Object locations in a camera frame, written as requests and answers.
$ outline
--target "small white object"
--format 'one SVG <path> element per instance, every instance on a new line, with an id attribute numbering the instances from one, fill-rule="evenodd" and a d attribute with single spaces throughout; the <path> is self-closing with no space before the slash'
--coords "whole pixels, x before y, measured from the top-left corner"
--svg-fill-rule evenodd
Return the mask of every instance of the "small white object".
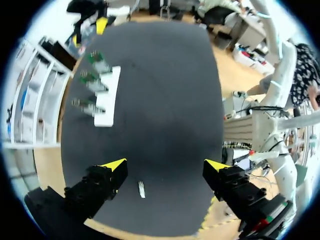
<path id="1" fill-rule="evenodd" d="M 203 24 L 203 23 L 200 23 L 200 24 L 199 24 L 199 27 L 202 28 L 202 29 L 207 29 L 207 25 L 205 25 L 205 24 Z"/>
<path id="2" fill-rule="evenodd" d="M 109 16 L 124 16 L 130 13 L 130 6 L 122 6 L 120 8 L 108 7 L 108 11 L 106 13 L 107 17 Z"/>
<path id="3" fill-rule="evenodd" d="M 145 199 L 146 198 L 146 192 L 145 192 L 145 185 L 142 181 L 138 182 L 138 186 L 139 186 L 139 194 L 141 196 L 141 198 Z"/>
<path id="4" fill-rule="evenodd" d="M 96 94 L 95 105 L 105 110 L 105 113 L 96 114 L 94 116 L 94 125 L 96 127 L 112 127 L 114 125 L 115 105 L 117 89 L 120 77 L 120 66 L 112 68 L 112 74 L 101 74 L 101 83 L 105 85 L 109 91 L 98 92 Z"/>
<path id="5" fill-rule="evenodd" d="M 279 154 L 279 151 L 256 152 L 249 156 L 249 160 L 258 164 L 265 159 L 276 159 L 279 157 Z"/>

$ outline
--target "white shelf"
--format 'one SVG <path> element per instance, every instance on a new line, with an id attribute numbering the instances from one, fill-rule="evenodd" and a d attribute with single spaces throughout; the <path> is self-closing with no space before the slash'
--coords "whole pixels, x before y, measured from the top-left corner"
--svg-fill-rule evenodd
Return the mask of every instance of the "white shelf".
<path id="1" fill-rule="evenodd" d="M 10 149 L 58 147 L 60 107 L 73 74 L 41 46 L 26 40 L 22 45 L 11 67 L 13 71 L 23 72 L 12 103 L 10 139 L 3 146 Z M 38 55 L 49 63 L 42 62 Z"/>
<path id="2" fill-rule="evenodd" d="M 30 71 L 29 67 L 32 63 L 32 61 L 34 60 L 34 58 L 36 57 L 37 55 L 37 52 L 34 51 L 32 53 L 32 56 L 31 58 L 29 59 L 29 61 L 27 62 L 26 66 L 25 66 L 25 69 L 23 70 L 23 74 L 22 74 L 22 81 L 19 83 L 19 85 L 17 86 L 16 88 L 16 91 L 15 91 L 15 95 L 14 95 L 14 99 L 13 99 L 13 105 L 12 105 L 12 116 L 11 116 L 11 129 L 10 129 L 10 138 L 11 138 L 11 142 L 14 143 L 15 142 L 15 122 L 16 122 L 16 110 L 17 110 L 17 104 L 18 104 L 18 101 L 22 95 L 21 93 L 21 88 L 22 86 L 24 85 L 27 77 L 28 76 L 28 73 Z"/>
<path id="3" fill-rule="evenodd" d="M 45 73 L 45 76 L 44 76 L 44 79 L 48 79 L 49 78 L 49 75 L 52 71 L 52 68 L 54 67 L 54 62 L 51 62 L 48 69 L 46 70 L 46 73 Z M 40 102 L 41 102 L 41 98 L 44 94 L 44 89 L 45 89 L 45 86 L 46 86 L 46 83 L 48 81 L 43 81 L 41 83 L 41 86 L 39 88 L 39 92 L 38 92 L 38 98 L 37 98 L 37 101 L 36 101 L 36 104 L 35 104 L 35 109 L 34 109 L 34 115 L 33 115 L 33 134 L 32 134 L 32 141 L 34 143 L 37 142 L 37 126 L 38 126 L 38 114 L 39 114 L 39 108 L 40 108 Z"/>

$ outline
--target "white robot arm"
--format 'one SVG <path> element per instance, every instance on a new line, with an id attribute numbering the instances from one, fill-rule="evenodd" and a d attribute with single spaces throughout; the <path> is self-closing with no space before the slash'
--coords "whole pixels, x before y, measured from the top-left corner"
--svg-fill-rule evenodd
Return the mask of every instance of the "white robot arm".
<path id="1" fill-rule="evenodd" d="M 250 1 L 264 25 L 269 52 L 278 60 L 270 87 L 260 106 L 268 106 L 273 109 L 283 108 L 289 97 L 294 79 L 297 63 L 296 47 L 290 42 L 280 41 L 276 23 L 270 17 L 268 6 L 270 0 Z M 320 111 L 292 119 L 279 118 L 278 112 L 256 108 L 251 115 L 226 120 L 224 122 L 224 140 L 227 142 L 251 143 L 254 151 L 262 156 L 264 155 L 264 157 L 253 157 L 252 160 L 259 162 L 267 159 L 275 174 L 279 192 L 287 200 L 293 202 L 292 212 L 287 218 L 286 226 L 284 226 L 286 228 L 293 222 L 297 208 L 304 209 L 306 203 L 296 206 L 297 169 L 284 143 L 284 134 L 292 128 L 320 123 Z M 305 193 L 308 194 L 308 196 L 304 196 L 305 199 L 310 199 L 311 192 L 305 191 Z"/>

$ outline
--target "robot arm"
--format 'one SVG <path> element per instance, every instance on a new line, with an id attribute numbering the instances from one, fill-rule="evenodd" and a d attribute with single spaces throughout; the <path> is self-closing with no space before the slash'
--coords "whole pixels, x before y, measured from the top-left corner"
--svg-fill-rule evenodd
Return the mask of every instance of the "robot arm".
<path id="1" fill-rule="evenodd" d="M 240 239 L 278 237 L 293 206 L 290 200 L 281 194 L 267 200 L 267 190 L 250 183 L 246 171 L 238 166 L 229 167 L 206 159 L 202 175 L 216 198 L 225 201 L 241 220 Z"/>
<path id="2" fill-rule="evenodd" d="M 115 197 L 127 176 L 126 159 L 91 166 L 80 182 L 64 189 L 65 198 L 51 187 L 46 190 L 38 187 L 24 197 L 24 202 L 49 239 L 117 240 L 93 230 L 84 222 L 92 219 L 106 200 Z"/>

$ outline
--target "desk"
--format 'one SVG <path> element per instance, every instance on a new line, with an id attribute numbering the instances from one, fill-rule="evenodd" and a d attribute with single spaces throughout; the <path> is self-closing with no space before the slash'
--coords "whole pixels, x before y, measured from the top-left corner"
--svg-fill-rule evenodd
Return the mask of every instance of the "desk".
<path id="1" fill-rule="evenodd" d="M 91 69 L 83 58 L 62 122 L 66 185 L 77 183 L 91 165 L 127 158 L 127 179 L 94 219 L 140 235 L 194 234 L 213 197 L 203 162 L 219 161 L 223 142 L 221 86 L 207 32 L 182 22 L 129 22 L 107 28 L 87 53 L 94 50 L 121 66 L 114 125 L 95 127 L 92 117 L 71 106 L 72 98 L 94 98 L 77 80 Z"/>
<path id="2" fill-rule="evenodd" d="M 239 43 L 243 46 L 249 46 L 250 50 L 254 50 L 267 36 L 263 26 L 254 17 L 247 15 L 237 16 L 237 21 L 230 35 L 232 48 L 236 43 Z"/>

